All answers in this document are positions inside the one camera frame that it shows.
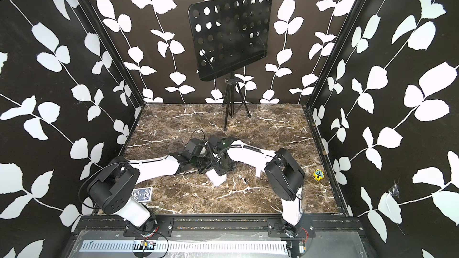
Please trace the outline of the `white digital alarm clock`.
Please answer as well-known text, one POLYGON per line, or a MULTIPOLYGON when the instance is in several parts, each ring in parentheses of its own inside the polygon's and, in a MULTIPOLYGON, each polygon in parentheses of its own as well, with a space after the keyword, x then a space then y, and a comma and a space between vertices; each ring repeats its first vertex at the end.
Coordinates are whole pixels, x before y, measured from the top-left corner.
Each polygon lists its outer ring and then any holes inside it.
POLYGON ((215 169, 208 171, 206 175, 214 186, 220 186, 227 180, 226 174, 223 174, 220 176, 219 174, 217 174, 215 169))

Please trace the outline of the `white battery cover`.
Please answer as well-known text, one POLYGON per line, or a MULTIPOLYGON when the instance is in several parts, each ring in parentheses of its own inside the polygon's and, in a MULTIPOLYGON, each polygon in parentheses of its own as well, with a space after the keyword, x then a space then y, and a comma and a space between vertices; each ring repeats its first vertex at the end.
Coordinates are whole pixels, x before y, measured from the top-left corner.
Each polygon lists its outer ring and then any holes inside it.
POLYGON ((256 167, 255 176, 256 176, 257 178, 260 178, 261 172, 262 172, 261 168, 260 168, 260 167, 256 167))

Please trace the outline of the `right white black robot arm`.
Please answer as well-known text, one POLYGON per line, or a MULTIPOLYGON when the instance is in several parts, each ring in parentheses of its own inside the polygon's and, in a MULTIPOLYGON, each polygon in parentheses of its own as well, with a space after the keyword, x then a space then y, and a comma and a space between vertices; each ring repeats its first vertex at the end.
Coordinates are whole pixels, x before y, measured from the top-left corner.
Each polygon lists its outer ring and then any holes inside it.
POLYGON ((259 149, 228 137, 216 146, 208 143, 206 158, 212 167, 206 175, 215 186, 227 180, 227 172, 237 162, 254 167, 256 177, 265 173, 272 190, 282 201, 283 220, 291 226, 299 224, 303 214, 301 192, 306 174, 287 149, 259 149))

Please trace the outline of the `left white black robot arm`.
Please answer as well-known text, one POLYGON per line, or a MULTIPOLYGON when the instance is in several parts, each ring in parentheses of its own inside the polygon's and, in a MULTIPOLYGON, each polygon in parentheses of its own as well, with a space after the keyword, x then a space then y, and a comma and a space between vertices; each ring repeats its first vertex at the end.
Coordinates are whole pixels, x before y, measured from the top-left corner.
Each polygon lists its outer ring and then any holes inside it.
POLYGON ((131 197, 135 186, 146 180, 174 176, 197 168, 208 154, 206 142, 191 139, 177 152, 160 158, 130 161, 114 158, 88 180, 87 193, 106 215, 117 215, 136 228, 151 227, 153 215, 146 206, 131 197))

